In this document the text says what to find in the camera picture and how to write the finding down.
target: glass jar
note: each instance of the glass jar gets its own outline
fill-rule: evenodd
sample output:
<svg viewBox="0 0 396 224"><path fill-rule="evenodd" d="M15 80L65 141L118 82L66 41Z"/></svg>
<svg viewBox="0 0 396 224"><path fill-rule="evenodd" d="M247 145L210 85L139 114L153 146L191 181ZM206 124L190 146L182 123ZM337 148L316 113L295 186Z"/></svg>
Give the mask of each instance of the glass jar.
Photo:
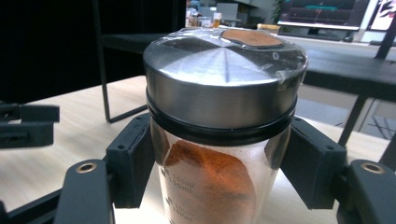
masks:
<svg viewBox="0 0 396 224"><path fill-rule="evenodd" d="M260 31L183 29L151 43L144 62L169 222L261 223L304 51Z"/></svg>

